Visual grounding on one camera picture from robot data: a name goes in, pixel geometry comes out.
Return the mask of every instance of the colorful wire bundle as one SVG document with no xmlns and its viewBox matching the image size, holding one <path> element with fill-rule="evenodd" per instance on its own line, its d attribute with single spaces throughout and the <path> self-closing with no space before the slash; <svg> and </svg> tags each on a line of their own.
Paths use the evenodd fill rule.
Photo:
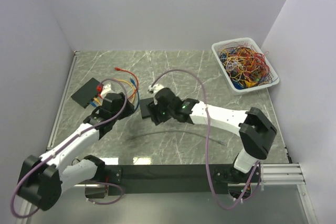
<svg viewBox="0 0 336 224">
<path fill-rule="evenodd" d="M 247 45 L 222 49 L 218 55 L 236 89 L 247 89 L 272 82 L 265 55 Z"/>
</svg>

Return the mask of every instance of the table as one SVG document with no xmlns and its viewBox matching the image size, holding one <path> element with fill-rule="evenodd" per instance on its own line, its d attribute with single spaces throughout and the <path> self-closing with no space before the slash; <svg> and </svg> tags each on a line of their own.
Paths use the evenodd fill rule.
<svg viewBox="0 0 336 224">
<path fill-rule="evenodd" d="M 140 83 L 140 98 L 149 98 L 148 86 L 159 74 L 171 68 L 183 68 L 197 74 L 205 83 L 208 103 L 232 110 L 260 108 L 278 130 L 265 163 L 288 163 L 287 151 L 279 132 L 276 115 L 267 89 L 233 96 L 219 71 L 213 53 L 209 51 L 81 51 L 75 56 L 75 63 L 66 87 L 65 98 L 51 137 L 49 147 L 55 147 L 67 138 L 82 120 L 93 110 L 86 109 L 71 99 L 71 95 L 92 77 L 97 80 L 118 78 L 129 80 L 130 75 L 114 70 L 114 67 L 134 72 Z M 169 73 L 159 83 L 172 89 L 181 99 L 202 100 L 202 91 L 193 77 L 180 72 Z M 113 84 L 120 92 L 118 84 Z M 173 119 L 155 126 L 150 119 L 141 119 L 138 110 L 131 117 L 118 121 L 112 131 L 99 142 L 87 148 L 79 158 L 94 155 L 108 164 L 204 164 L 205 140 L 203 137 L 182 132 L 166 132 L 143 137 L 134 136 L 154 131 L 192 131 L 206 134 L 205 125 L 182 124 Z M 232 163 L 243 145 L 238 136 L 212 128 L 211 137 L 223 141 L 224 145 L 210 142 L 211 163 Z"/>
</svg>

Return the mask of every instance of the white plastic basket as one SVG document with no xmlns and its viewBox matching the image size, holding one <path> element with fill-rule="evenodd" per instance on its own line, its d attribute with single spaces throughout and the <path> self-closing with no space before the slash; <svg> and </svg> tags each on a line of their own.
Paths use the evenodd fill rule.
<svg viewBox="0 0 336 224">
<path fill-rule="evenodd" d="M 260 89 L 265 89 L 265 88 L 271 87 L 271 86 L 279 83 L 280 80 L 279 80 L 279 77 L 278 77 L 277 73 L 274 71 L 273 67 L 271 66 L 271 64 L 268 62 L 268 60 L 265 57 L 266 64 L 269 66 L 270 76 L 272 78 L 272 82 L 269 83 L 269 84 L 264 84 L 264 85 L 260 85 L 260 86 L 256 86 L 256 87 L 252 87 L 252 88 L 247 88 L 247 89 L 241 89 L 241 90 L 236 89 L 235 86 L 233 86 L 229 75 L 225 71 L 225 69 L 223 67 L 223 64 L 221 63 L 221 61 L 219 59 L 218 51 L 223 50 L 224 48 L 235 47 L 237 45 L 238 46 L 246 45 L 246 47 L 249 47 L 250 49 L 262 54 L 262 51 L 260 50 L 260 48 L 257 46 L 257 44 L 254 42 L 254 40 L 252 40 L 251 38 L 231 39 L 231 40 L 226 40 L 226 41 L 221 41 L 221 42 L 218 42 L 218 43 L 214 43 L 212 45 L 212 51 L 214 52 L 214 56 L 215 56 L 219 66 L 220 66 L 220 69 L 221 69 L 223 75 L 225 76 L 225 80 L 229 84 L 229 87 L 230 87 L 233 95 L 241 95 L 241 94 L 245 94 L 247 92 L 252 92 L 252 91 L 256 91 L 256 90 L 260 90 Z"/>
</svg>

